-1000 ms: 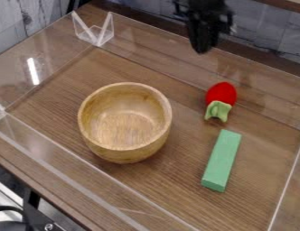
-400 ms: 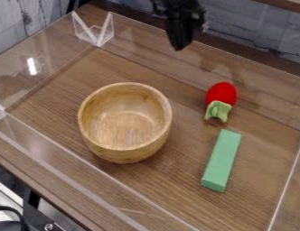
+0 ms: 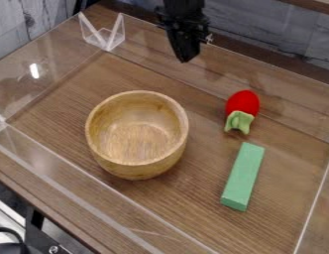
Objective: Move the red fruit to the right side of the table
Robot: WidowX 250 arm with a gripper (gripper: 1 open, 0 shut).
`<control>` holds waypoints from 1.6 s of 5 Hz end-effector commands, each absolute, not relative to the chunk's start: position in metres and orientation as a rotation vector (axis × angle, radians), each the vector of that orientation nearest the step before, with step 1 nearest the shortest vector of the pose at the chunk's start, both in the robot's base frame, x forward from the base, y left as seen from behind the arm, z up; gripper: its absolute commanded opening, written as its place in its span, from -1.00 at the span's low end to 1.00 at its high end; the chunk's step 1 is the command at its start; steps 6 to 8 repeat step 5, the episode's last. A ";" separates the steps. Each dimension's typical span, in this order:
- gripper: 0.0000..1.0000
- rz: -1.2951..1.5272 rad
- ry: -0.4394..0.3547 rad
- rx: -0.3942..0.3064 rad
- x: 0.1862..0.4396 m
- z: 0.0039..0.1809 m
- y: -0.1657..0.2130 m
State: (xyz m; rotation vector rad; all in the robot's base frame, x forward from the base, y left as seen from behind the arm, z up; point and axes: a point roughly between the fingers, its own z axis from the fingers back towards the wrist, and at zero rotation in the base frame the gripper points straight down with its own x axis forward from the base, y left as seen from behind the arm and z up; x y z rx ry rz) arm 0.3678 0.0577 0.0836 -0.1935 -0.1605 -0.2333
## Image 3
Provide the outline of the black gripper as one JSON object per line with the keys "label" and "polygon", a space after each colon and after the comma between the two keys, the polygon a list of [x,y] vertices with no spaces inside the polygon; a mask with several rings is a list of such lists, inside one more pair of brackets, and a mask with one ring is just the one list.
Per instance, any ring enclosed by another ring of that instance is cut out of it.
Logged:
{"label": "black gripper", "polygon": [[200,45],[212,38],[204,6],[206,0],[163,0],[154,9],[180,63],[187,63],[200,53]]}

